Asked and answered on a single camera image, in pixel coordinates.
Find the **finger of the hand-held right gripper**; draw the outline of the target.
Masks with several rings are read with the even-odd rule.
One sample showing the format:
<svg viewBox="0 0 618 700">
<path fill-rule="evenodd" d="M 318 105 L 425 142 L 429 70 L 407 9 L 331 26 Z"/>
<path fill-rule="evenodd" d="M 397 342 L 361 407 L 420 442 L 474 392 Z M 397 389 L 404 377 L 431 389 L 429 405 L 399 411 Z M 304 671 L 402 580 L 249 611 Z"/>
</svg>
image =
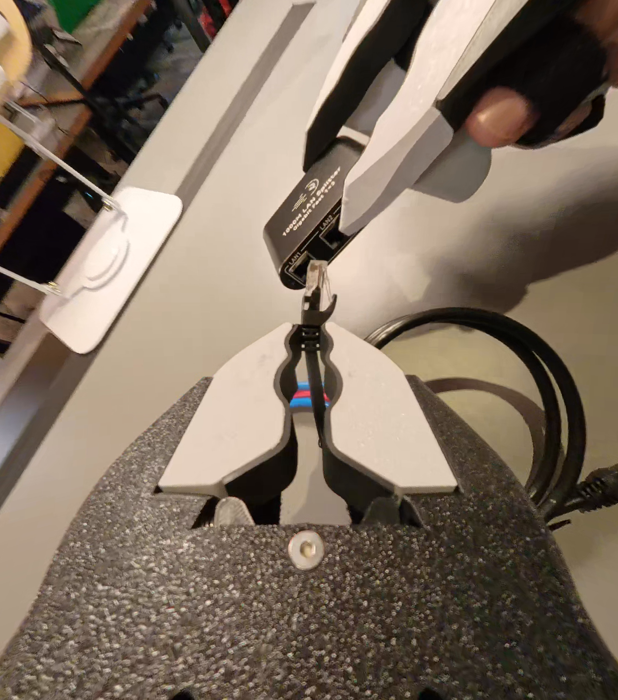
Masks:
<svg viewBox="0 0 618 700">
<path fill-rule="evenodd" d="M 439 1 L 413 48 L 403 82 L 377 119 L 343 186 L 339 228 L 356 234 L 449 146 L 468 93 L 536 30 L 529 1 Z"/>
<path fill-rule="evenodd" d="M 305 130 L 304 171 L 331 147 L 379 73 L 393 59 L 408 66 L 435 1 L 360 1 Z"/>
</svg>

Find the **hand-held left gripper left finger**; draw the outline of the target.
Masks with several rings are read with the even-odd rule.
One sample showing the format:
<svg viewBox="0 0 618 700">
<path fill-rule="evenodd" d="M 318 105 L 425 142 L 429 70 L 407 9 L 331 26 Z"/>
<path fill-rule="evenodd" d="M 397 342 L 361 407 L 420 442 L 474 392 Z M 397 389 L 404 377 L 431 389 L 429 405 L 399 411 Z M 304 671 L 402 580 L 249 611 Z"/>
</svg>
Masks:
<svg viewBox="0 0 618 700">
<path fill-rule="evenodd" d="M 295 330 L 281 324 L 217 370 L 159 479 L 161 492 L 278 495 L 291 483 Z"/>
</svg>

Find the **black ethernet adapter hub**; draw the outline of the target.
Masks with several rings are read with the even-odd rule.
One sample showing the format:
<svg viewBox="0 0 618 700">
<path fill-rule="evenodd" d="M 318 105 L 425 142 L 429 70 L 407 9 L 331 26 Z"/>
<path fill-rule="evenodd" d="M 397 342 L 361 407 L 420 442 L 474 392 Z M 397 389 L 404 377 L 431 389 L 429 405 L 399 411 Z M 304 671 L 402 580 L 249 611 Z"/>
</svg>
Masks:
<svg viewBox="0 0 618 700">
<path fill-rule="evenodd" d="M 332 262 L 351 237 L 339 231 L 345 178 L 363 150 L 338 137 L 307 170 L 263 228 L 263 240 L 283 286 L 305 286 L 312 260 Z"/>
</svg>

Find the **person's right hand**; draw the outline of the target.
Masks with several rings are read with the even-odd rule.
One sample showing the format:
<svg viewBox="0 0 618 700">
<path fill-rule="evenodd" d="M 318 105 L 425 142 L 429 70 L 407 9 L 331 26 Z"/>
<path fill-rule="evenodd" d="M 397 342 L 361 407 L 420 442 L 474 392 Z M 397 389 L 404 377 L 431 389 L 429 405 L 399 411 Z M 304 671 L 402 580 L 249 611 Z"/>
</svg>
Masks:
<svg viewBox="0 0 618 700">
<path fill-rule="evenodd" d="M 574 17 L 606 48 L 608 84 L 618 89 L 618 1 L 581 1 Z M 499 148 L 514 145 L 538 118 L 526 97 L 507 87 L 494 87 L 479 99 L 465 127 L 479 145 Z"/>
</svg>

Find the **instruction sheet on stand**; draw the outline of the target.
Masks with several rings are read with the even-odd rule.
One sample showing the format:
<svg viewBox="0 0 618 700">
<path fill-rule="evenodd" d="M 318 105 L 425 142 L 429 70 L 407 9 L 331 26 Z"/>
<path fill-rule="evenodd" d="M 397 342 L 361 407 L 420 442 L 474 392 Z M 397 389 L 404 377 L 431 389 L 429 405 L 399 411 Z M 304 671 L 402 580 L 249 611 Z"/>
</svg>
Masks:
<svg viewBox="0 0 618 700">
<path fill-rule="evenodd" d="M 24 143 L 0 181 L 0 303 L 14 282 L 44 296 L 39 319 L 74 352 L 96 347 L 182 213 L 176 195 L 124 187 L 77 144 L 90 126 L 116 161 L 138 153 L 130 114 L 157 93 L 99 90 L 125 51 L 140 74 L 173 22 L 170 1 L 102 1 L 71 34 L 47 1 L 0 1 L 0 122 Z M 0 316 L 24 323 L 24 319 Z M 0 354 L 10 341 L 0 339 Z"/>
</svg>

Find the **green box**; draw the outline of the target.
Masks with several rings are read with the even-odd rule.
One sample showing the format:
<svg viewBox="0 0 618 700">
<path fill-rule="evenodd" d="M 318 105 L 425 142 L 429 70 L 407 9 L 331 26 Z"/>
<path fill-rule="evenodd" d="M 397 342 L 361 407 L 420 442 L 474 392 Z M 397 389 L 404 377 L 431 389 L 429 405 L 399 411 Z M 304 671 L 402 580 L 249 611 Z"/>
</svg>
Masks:
<svg viewBox="0 0 618 700">
<path fill-rule="evenodd" d="M 53 0 L 47 1 L 56 14 L 59 26 L 62 30 L 71 34 L 87 17 L 87 15 L 101 3 L 98 0 Z"/>
</svg>

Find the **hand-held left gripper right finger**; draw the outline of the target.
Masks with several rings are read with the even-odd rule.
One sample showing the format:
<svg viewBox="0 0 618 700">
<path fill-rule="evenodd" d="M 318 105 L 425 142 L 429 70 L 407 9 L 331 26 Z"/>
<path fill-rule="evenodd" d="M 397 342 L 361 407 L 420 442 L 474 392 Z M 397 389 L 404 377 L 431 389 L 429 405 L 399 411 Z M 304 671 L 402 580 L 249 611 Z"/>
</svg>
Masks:
<svg viewBox="0 0 618 700">
<path fill-rule="evenodd" d="M 324 326 L 324 419 L 340 461 L 396 495 L 452 493 L 445 452 L 404 372 L 336 323 Z"/>
</svg>

